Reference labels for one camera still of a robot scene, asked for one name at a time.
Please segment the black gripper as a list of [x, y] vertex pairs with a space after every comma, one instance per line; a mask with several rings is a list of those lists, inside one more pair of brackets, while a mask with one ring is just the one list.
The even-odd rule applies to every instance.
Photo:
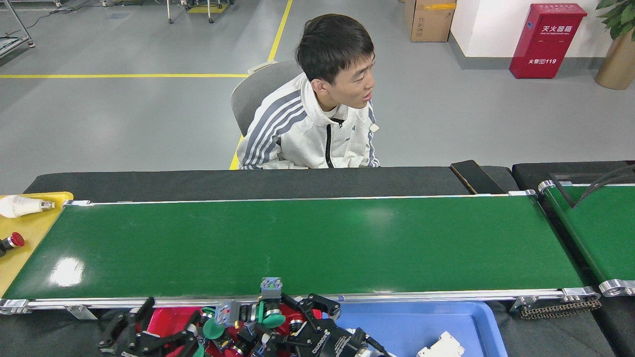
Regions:
[[259, 335], [255, 339], [252, 357], [300, 357], [303, 348], [304, 357], [370, 357], [367, 334], [361, 328], [333, 329], [322, 328], [313, 310], [327, 313], [333, 321], [341, 315], [341, 305], [317, 294], [292, 297], [285, 295], [285, 304], [306, 318], [313, 329], [307, 337], [297, 335]]

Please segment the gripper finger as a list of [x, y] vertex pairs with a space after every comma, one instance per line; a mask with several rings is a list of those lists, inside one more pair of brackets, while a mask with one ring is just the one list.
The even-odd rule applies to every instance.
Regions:
[[152, 338], [145, 332], [150, 322], [155, 299], [147, 298], [141, 307], [117, 314], [98, 342], [105, 356], [143, 357], [143, 348]]
[[200, 357], [200, 310], [155, 310], [147, 332], [152, 338], [144, 357]]

